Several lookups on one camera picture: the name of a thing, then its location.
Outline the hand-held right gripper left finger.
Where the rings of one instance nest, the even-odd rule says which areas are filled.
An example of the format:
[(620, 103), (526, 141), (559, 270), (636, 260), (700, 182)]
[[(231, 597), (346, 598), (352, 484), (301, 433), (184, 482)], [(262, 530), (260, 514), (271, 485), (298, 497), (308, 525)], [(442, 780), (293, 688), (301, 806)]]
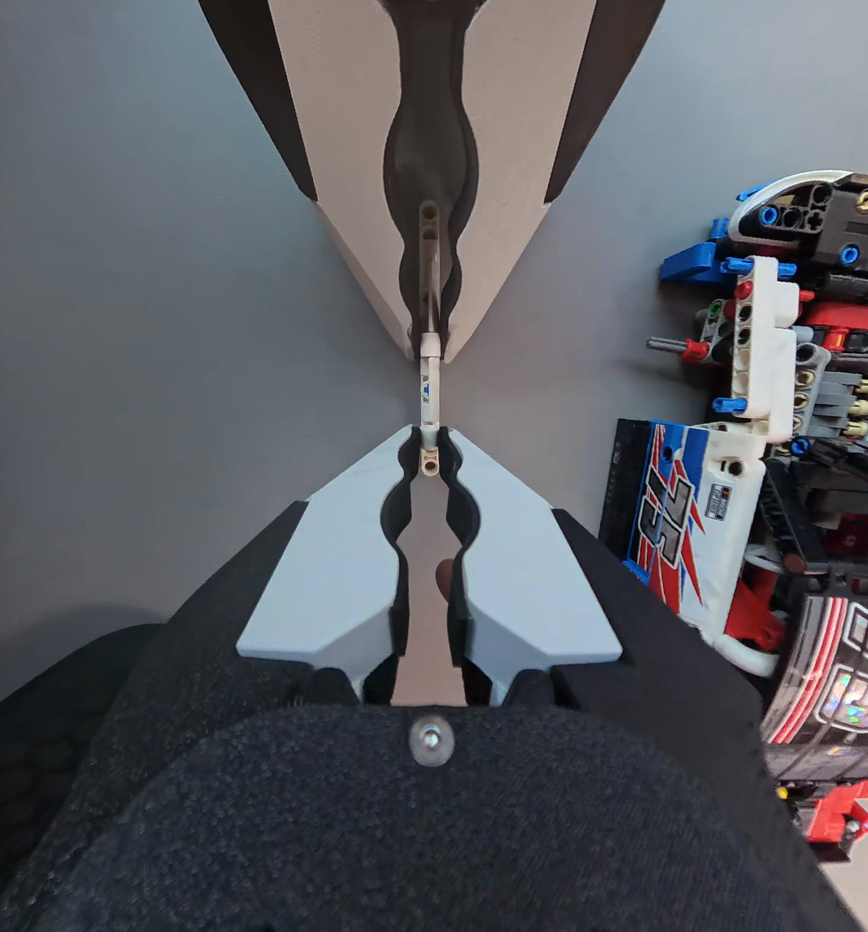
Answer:
[(306, 501), (237, 643), (246, 658), (337, 669), (386, 705), (409, 627), (415, 429), (402, 428)]

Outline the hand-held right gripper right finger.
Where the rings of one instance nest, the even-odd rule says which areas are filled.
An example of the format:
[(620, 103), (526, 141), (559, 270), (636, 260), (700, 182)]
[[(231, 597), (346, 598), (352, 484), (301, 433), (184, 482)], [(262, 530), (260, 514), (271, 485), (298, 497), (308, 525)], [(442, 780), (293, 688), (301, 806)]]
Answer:
[(468, 705), (501, 705), (524, 671), (623, 650), (554, 508), (459, 431), (441, 429), (451, 562), (447, 630)]

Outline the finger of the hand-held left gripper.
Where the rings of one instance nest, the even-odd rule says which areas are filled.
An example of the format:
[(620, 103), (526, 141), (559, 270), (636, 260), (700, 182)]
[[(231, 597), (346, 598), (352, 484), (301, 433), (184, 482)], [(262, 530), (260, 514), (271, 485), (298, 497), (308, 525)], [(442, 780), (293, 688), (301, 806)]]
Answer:
[(443, 359), (482, 322), (547, 213), (546, 190), (594, 1), (489, 1), (465, 34), (462, 102), (478, 180), (456, 244), (459, 297)]
[(404, 252), (384, 192), (401, 102), (397, 31), (375, 1), (271, 1), (317, 209), (400, 351), (416, 355), (401, 294)]

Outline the white toy brick beam assembly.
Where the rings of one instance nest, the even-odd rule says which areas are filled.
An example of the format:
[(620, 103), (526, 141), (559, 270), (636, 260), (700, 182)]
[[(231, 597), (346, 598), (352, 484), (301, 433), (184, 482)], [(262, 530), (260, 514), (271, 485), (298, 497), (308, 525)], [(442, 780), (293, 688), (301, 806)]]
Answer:
[(422, 424), (437, 425), (440, 433), (441, 247), (440, 206), (424, 200), (419, 206), (418, 316), (419, 325), (419, 431)]

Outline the toy brick race car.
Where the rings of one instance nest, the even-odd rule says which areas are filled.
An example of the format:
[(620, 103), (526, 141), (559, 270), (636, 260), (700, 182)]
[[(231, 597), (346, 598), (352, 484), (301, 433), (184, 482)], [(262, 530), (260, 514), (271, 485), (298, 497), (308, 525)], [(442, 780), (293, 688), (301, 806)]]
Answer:
[(660, 282), (710, 287), (704, 423), (618, 421), (603, 543), (757, 681), (777, 794), (820, 861), (868, 836), (868, 173), (746, 189)]

